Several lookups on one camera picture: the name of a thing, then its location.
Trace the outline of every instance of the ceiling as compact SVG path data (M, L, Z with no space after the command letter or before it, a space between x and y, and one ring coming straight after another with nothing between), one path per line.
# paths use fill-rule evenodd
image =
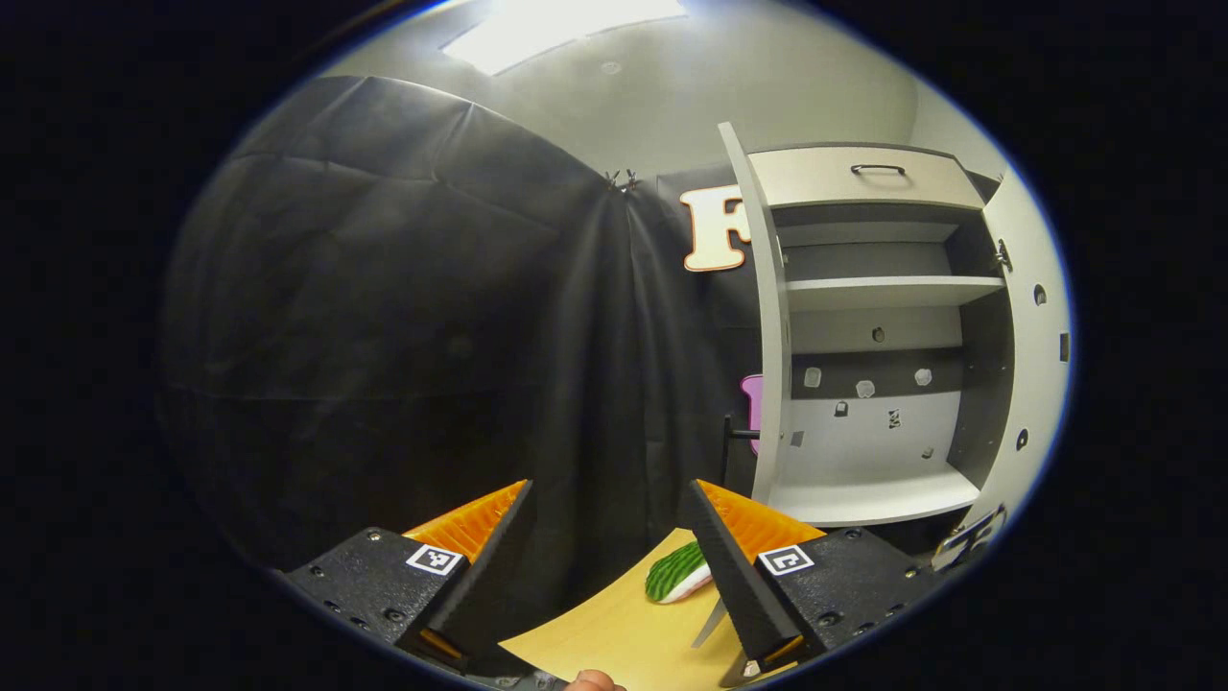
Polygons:
M837 25L768 0L682 0L686 17L610 29L496 76L440 48L491 0L437 6L356 47L324 75L413 81L485 106L597 171L641 179L726 160L717 123L748 149L806 141L905 144L917 108L906 69ZM618 71L602 65L618 63Z

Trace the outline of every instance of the cucumber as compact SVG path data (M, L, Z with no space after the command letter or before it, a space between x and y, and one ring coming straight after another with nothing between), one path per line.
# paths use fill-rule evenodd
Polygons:
M712 581L712 572L696 540L652 565L643 590L653 603L667 605L690 595L709 581Z

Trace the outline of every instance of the black curtain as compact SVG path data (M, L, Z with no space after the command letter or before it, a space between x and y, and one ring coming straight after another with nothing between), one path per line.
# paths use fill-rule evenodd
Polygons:
M722 416L744 425L750 247L686 271L678 201L732 177L623 193L447 93L307 82L221 163L168 268L161 409L183 473L280 569L532 479L501 616L561 614L677 525L685 481L720 481Z

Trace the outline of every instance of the drawer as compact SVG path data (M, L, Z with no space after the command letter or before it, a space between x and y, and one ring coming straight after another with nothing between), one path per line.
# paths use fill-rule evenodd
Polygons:
M985 205L959 162L938 153L878 146L812 146L761 151L749 158L768 205L774 209L874 201L977 210Z

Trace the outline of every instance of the wooden board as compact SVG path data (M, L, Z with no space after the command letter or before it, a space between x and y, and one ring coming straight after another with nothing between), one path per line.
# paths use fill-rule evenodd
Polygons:
M729 617L717 625L704 646L691 648L716 606L716 587L705 585L672 605L657 605L643 593L643 579L652 565L691 540L691 531L674 530L586 603L500 644L560 679L575 679L582 669L599 669L629 691L718 691L721 679L742 652Z

